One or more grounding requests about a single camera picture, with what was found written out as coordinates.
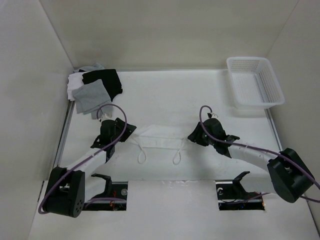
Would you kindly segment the white tank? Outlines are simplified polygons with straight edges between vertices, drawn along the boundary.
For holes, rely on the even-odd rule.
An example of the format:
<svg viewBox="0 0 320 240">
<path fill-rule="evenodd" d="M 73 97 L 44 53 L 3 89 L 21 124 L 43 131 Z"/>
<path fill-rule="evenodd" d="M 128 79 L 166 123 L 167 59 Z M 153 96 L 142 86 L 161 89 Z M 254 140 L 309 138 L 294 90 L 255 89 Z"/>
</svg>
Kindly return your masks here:
<svg viewBox="0 0 320 240">
<path fill-rule="evenodd" d="M 83 72 L 76 72 L 70 74 L 68 76 L 68 84 L 67 84 L 67 97 L 68 100 L 73 101 L 72 91 L 79 89 L 81 86 L 84 85 L 83 83 Z"/>
<path fill-rule="evenodd" d="M 128 142 L 139 147 L 140 153 L 137 162 L 140 165 L 148 159 L 145 149 L 161 149 L 175 151 L 172 163 L 177 166 L 181 162 L 187 137 L 180 128 L 153 124 L 136 129 L 129 137 Z"/>
</svg>

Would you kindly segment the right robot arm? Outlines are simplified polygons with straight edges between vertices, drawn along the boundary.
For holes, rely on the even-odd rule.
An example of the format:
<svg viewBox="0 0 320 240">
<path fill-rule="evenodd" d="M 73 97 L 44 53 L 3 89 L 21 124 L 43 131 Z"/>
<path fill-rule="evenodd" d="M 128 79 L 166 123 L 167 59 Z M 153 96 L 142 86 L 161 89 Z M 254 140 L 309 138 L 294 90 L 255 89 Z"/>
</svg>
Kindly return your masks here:
<svg viewBox="0 0 320 240">
<path fill-rule="evenodd" d="M 240 137 L 226 134 L 216 118 L 198 122 L 187 139 L 200 146 L 213 146 L 217 153 L 242 160 L 269 173 L 271 190 L 288 203 L 302 197 L 316 182 L 300 156 L 291 148 L 274 152 L 244 143 Z"/>
</svg>

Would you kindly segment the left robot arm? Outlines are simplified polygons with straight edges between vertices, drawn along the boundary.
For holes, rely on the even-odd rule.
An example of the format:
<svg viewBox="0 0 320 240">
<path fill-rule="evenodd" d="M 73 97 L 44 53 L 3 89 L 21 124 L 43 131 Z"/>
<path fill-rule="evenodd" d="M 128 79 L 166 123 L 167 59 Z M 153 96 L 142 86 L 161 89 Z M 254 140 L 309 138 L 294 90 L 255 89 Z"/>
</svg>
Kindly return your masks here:
<svg viewBox="0 0 320 240">
<path fill-rule="evenodd" d="M 104 120 L 100 133 L 91 145 L 91 150 L 67 167 L 52 169 L 44 198 L 39 205 L 39 214 L 58 214 L 76 218 L 88 204 L 103 201 L 112 205 L 124 202 L 113 194 L 112 179 L 96 173 L 115 153 L 115 145 L 124 143 L 136 130 L 120 118 Z"/>
</svg>

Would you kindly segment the folded grey tank top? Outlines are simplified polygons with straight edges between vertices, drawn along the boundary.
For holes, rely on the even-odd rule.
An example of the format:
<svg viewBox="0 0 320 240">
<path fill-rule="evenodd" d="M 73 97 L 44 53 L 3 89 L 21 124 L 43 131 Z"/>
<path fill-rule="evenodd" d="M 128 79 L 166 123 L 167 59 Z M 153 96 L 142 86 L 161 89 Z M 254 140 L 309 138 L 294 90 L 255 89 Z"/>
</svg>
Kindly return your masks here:
<svg viewBox="0 0 320 240">
<path fill-rule="evenodd" d="M 71 93 L 76 104 L 76 113 L 91 114 L 93 120 L 97 119 L 98 109 L 102 105 L 111 103 L 111 97 L 101 79 L 84 84 L 80 88 L 72 90 Z"/>
</svg>

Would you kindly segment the folded black tank top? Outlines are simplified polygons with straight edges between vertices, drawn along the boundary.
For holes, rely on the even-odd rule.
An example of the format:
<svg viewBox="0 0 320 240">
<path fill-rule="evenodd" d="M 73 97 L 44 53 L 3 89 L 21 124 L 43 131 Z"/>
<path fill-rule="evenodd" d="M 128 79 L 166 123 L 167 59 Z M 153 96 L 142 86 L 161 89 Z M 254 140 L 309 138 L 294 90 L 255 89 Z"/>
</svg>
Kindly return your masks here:
<svg viewBox="0 0 320 240">
<path fill-rule="evenodd" d="M 122 84 L 115 69 L 102 69 L 86 72 L 82 75 L 85 85 L 101 80 L 110 96 L 110 100 L 123 93 Z"/>
</svg>

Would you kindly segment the folded white tank top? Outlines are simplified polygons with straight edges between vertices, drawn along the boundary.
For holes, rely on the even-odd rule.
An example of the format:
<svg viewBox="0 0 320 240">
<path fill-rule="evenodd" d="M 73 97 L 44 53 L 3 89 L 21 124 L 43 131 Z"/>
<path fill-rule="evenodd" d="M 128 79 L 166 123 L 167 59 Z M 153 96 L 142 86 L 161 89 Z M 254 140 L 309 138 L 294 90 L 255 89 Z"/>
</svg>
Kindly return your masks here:
<svg viewBox="0 0 320 240">
<path fill-rule="evenodd" d="M 67 84 L 67 97 L 68 100 L 73 101 L 72 91 L 79 89 L 81 86 L 84 85 L 83 83 L 83 72 L 76 72 L 70 74 L 68 76 L 68 84 Z"/>
</svg>

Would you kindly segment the white plastic basket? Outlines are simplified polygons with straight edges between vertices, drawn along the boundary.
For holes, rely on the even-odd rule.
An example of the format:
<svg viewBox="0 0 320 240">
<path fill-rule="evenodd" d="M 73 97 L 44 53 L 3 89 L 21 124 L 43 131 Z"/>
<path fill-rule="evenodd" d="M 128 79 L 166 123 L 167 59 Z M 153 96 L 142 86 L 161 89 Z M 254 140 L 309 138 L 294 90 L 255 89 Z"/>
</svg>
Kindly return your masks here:
<svg viewBox="0 0 320 240">
<path fill-rule="evenodd" d="M 284 104 L 283 91 L 267 58 L 229 57 L 226 64 L 234 104 L 238 109 L 269 109 Z"/>
</svg>

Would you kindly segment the light grey folded top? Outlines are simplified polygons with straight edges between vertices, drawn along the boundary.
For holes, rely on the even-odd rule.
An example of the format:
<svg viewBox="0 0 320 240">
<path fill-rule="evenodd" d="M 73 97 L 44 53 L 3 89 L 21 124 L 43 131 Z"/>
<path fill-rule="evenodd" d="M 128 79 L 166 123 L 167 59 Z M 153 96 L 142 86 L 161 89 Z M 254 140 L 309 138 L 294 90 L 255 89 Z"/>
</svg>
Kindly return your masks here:
<svg viewBox="0 0 320 240">
<path fill-rule="evenodd" d="M 104 70 L 105 67 L 99 63 L 95 63 L 92 66 L 82 66 L 78 69 L 74 69 L 73 72 L 74 73 L 78 73 L 78 72 L 91 72 L 91 71 L 98 71 L 98 70 Z"/>
</svg>

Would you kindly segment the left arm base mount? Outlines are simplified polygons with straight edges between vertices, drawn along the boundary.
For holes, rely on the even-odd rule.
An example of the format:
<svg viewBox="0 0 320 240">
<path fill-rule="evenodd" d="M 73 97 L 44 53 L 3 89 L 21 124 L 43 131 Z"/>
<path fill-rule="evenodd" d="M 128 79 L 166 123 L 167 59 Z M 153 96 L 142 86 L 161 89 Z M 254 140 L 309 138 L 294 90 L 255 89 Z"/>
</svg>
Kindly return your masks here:
<svg viewBox="0 0 320 240">
<path fill-rule="evenodd" d="M 85 211 L 126 211 L 129 183 L 94 173 L 85 181 Z"/>
</svg>

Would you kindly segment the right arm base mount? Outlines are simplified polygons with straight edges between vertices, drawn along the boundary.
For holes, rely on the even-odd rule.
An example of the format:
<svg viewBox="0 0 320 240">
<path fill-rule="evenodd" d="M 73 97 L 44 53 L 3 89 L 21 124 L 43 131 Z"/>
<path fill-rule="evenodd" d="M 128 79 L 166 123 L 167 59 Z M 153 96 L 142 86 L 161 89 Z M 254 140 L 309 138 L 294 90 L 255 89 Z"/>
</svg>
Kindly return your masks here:
<svg viewBox="0 0 320 240">
<path fill-rule="evenodd" d="M 215 182 L 220 211 L 265 210 L 263 195 L 256 191 L 248 192 L 241 184 L 242 179 L 249 173 L 249 171 L 244 171 L 234 179 Z"/>
</svg>

